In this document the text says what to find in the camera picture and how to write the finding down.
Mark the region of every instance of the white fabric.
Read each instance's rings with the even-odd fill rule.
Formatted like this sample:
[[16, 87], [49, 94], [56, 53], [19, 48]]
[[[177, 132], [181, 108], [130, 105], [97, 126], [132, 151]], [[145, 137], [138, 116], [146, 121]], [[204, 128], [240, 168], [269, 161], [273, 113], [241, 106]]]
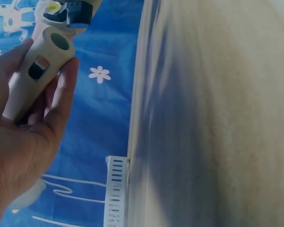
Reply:
[[284, 226], [284, 0], [146, 0], [130, 135], [129, 226]]

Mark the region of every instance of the blue cloth with flower print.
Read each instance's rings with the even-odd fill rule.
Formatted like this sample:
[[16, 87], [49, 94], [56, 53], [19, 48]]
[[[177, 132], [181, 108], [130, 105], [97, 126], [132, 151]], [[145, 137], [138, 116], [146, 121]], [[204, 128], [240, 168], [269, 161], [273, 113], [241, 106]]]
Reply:
[[[0, 0], [0, 55], [32, 35], [37, 0]], [[80, 71], [59, 153], [30, 207], [6, 210], [1, 227], [102, 227], [107, 164], [126, 156], [143, 0], [103, 0], [76, 36]]]

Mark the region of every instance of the handheld device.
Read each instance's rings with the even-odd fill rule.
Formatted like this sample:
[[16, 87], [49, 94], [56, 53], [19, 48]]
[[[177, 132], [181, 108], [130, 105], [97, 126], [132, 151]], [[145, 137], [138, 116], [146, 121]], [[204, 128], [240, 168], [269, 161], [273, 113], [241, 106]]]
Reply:
[[73, 44], [54, 27], [46, 28], [9, 81], [9, 99], [3, 116], [21, 120], [60, 68], [75, 54]]

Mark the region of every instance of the finger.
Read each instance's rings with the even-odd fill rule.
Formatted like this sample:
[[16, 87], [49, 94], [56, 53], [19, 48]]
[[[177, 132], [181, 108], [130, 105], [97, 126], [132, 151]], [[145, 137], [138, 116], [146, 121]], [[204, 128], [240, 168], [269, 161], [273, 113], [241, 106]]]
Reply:
[[44, 119], [44, 110], [45, 110], [45, 92], [42, 92], [30, 110], [27, 124], [34, 125], [37, 123], [41, 123]]
[[66, 122], [71, 113], [74, 90], [77, 83], [79, 60], [72, 58], [61, 69], [58, 85], [53, 96], [52, 108], [45, 116], [43, 124], [32, 127], [31, 132], [36, 132], [53, 142], [54, 147], [58, 146], [66, 127]]
[[34, 41], [32, 39], [25, 40], [21, 45], [2, 54], [0, 56], [0, 66], [5, 70], [8, 77], [17, 71], [24, 56], [32, 46]]
[[44, 116], [48, 114], [53, 105], [53, 96], [58, 86], [59, 75], [57, 75], [47, 86], [45, 91], [45, 112]]

